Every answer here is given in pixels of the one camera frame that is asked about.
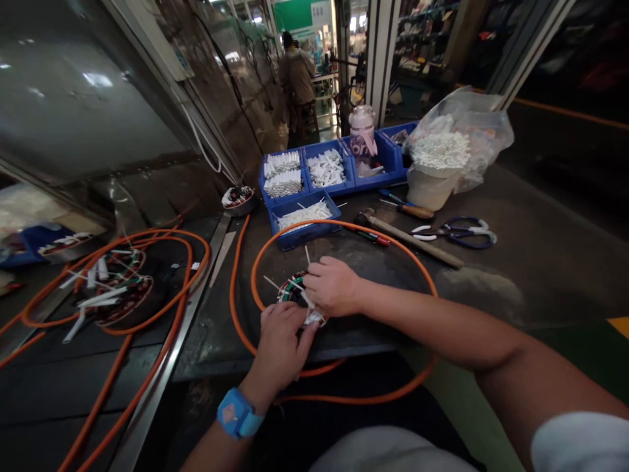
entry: workbench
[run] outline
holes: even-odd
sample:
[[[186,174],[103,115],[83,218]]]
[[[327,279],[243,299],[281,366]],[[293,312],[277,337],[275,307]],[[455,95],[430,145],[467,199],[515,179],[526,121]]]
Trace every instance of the workbench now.
[[[391,189],[400,197],[406,186]],[[364,207],[404,231],[420,220],[401,214],[376,199],[376,191],[335,198],[341,220],[351,222]],[[626,315],[626,266],[623,242],[602,231],[500,166],[490,167],[485,182],[470,192],[452,195],[434,224],[454,216],[485,220],[498,236],[486,250],[472,250],[440,238],[431,242],[462,259],[456,270],[415,250],[433,278],[439,295],[474,306],[524,330],[564,326]],[[233,220],[228,232],[237,238],[244,218]],[[240,323],[254,345],[259,340],[259,314],[251,293],[251,268],[261,247],[271,238],[268,212],[251,217],[242,245],[236,287]],[[347,262],[360,276],[408,290],[428,292],[415,264],[400,250],[383,248],[342,229],[307,243],[311,259],[332,256]],[[174,381],[242,372],[252,356],[234,329],[229,310],[229,280],[236,240],[230,245],[212,288],[202,301],[181,350]],[[257,287],[264,304],[276,300],[266,275],[281,285],[307,267],[302,246],[282,252],[271,245],[258,269]],[[361,315],[332,319],[316,335],[309,362],[390,351],[412,341]]]

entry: blue storage box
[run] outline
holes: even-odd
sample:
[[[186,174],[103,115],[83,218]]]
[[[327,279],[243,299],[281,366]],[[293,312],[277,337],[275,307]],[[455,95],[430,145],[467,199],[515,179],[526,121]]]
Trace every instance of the blue storage box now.
[[[59,229],[50,229],[45,226],[31,226],[26,228],[19,234],[19,238],[24,245],[24,252],[20,254],[11,254],[7,260],[0,263],[0,269],[9,269],[11,267],[25,266],[26,264],[34,264],[37,262],[45,262],[39,254],[39,248],[51,244],[57,239],[71,236],[74,231],[59,225]]]
[[[288,203],[282,203],[281,205],[272,206],[268,208],[269,217],[271,219],[271,229],[273,230],[273,235],[276,235],[277,233],[280,232],[277,225],[277,219],[275,218],[275,216],[279,218],[288,213],[292,213],[293,211],[299,210],[301,208],[299,204],[307,208],[311,205],[314,205],[322,198],[325,198],[326,203],[328,204],[328,208],[330,209],[330,212],[332,213],[332,216],[330,216],[328,219],[338,220],[339,217],[341,216],[341,212],[337,208],[337,206],[334,204],[330,196],[328,195],[328,192],[326,192],[325,190],[316,190],[296,200],[290,201]],[[315,239],[327,233],[335,233],[336,231],[339,231],[340,229],[341,227],[338,225],[311,224],[311,225],[296,229],[294,231],[291,231],[288,234],[280,236],[277,239],[277,243],[280,245],[280,248],[282,248],[282,250],[287,251],[307,241],[310,241],[311,239]]]
[[[313,187],[313,181],[310,176],[310,168],[308,167],[308,159],[317,157],[319,154],[323,154],[325,151],[336,149],[343,158],[343,168],[345,171],[345,177],[347,182],[342,184],[327,186],[327,187]],[[345,149],[345,146],[339,141],[327,141],[318,144],[311,144],[304,146],[303,148],[303,170],[306,173],[306,183],[308,184],[309,191],[312,193],[317,190],[325,190],[328,195],[342,195],[344,193],[351,193],[354,191],[354,165],[353,160],[350,159],[349,153]]]
[[[279,198],[271,198],[270,196],[267,195],[267,193],[264,191],[264,183],[267,181],[267,179],[264,177],[264,163],[267,162],[267,159],[269,158],[270,155],[277,155],[277,154],[283,154],[285,152],[289,152],[289,151],[298,151],[299,152],[299,168],[301,169],[301,181],[303,182],[303,190],[300,191],[299,193],[294,193],[293,195],[287,195],[285,197],[279,197]],[[267,208],[269,207],[273,207],[275,205],[279,205],[281,203],[285,203],[288,201],[292,201],[294,199],[300,198],[304,195],[308,195],[310,193],[308,184],[306,183],[306,175],[303,171],[303,148],[302,147],[297,147],[295,149],[287,149],[286,151],[281,151],[281,152],[277,152],[277,153],[273,153],[273,154],[266,154],[266,156],[264,156],[264,163],[262,164],[262,169],[260,170],[260,177],[258,179],[258,182],[260,184],[260,193],[262,194],[262,198],[264,199],[264,204],[267,206]]]
[[[345,149],[354,164],[353,171],[356,191],[383,187],[388,184],[393,184],[394,182],[399,182],[402,179],[402,154],[399,153],[398,149],[391,144],[390,140],[386,139],[381,134],[375,133],[373,137],[375,144],[378,147],[378,156],[376,157],[376,160],[384,166],[385,173],[365,178],[358,176],[358,171],[356,170],[356,160],[354,159],[354,155],[352,154],[349,145],[349,136],[343,138],[343,145],[345,146]]]
[[[393,142],[393,140],[391,139],[391,136],[398,134],[402,130],[406,130],[408,134],[411,134],[415,130],[415,128],[417,128],[418,124],[419,124],[419,121],[412,121],[410,123],[404,123],[403,125],[396,125],[394,127],[380,128],[378,131],[376,131],[376,133],[382,134],[385,137],[385,139],[389,141],[389,143],[394,148],[396,148],[396,151],[400,155],[400,162],[402,163],[402,171],[404,173],[404,177],[406,177],[406,172],[408,171],[408,167],[404,166],[404,156],[402,155],[402,146],[400,144],[396,144],[395,142]]]

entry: screwdriver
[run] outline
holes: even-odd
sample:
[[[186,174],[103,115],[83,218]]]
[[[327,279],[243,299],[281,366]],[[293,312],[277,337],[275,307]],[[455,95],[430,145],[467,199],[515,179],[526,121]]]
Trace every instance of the screwdriver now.
[[[352,229],[349,227],[345,227],[349,231],[356,233],[358,235],[363,236],[363,238],[369,239],[372,243],[377,243],[381,246],[388,247],[391,242],[388,239],[384,239],[382,236],[375,235],[373,233],[366,233],[365,231],[360,231],[359,229]]]
[[[429,210],[427,208],[422,208],[421,206],[408,206],[404,202],[402,203],[393,203],[390,201],[378,199],[383,203],[388,203],[389,205],[393,205],[398,209],[398,212],[406,213],[411,216],[415,216],[421,220],[431,220],[434,217],[434,211]]]
[[[386,197],[388,199],[393,200],[395,203],[402,203],[403,205],[408,205],[409,207],[416,207],[417,205],[413,205],[410,202],[405,202],[404,200],[402,200],[401,198],[399,198],[397,195],[395,195],[394,193],[391,193],[389,190],[387,189],[378,189],[378,193],[380,195],[382,195],[383,197]]]

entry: hammer handle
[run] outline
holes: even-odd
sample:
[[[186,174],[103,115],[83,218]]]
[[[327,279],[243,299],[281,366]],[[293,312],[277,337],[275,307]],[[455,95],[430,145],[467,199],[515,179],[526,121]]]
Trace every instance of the hammer handle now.
[[[396,227],[391,226],[389,223],[378,220],[375,216],[369,216],[368,220],[372,226],[382,229],[387,233],[390,233],[391,235],[404,241],[405,243],[414,246],[419,250],[426,252],[427,254],[430,254],[432,257],[439,259],[441,262],[444,262],[447,265],[454,267],[455,269],[461,269],[465,265],[465,263],[461,259],[453,256],[449,252],[446,252],[443,249],[439,249],[438,247],[431,246],[430,244],[425,243],[424,241],[420,241],[419,239],[415,239],[411,235],[408,235],[403,231],[400,231]]]

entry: wristwatch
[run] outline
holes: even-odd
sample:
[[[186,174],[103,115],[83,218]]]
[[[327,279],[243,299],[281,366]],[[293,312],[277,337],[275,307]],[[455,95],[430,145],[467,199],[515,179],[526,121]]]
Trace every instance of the wristwatch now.
[[[218,406],[216,418],[225,432],[236,439],[255,435],[264,420],[264,416],[254,414],[254,407],[237,388],[227,392]]]

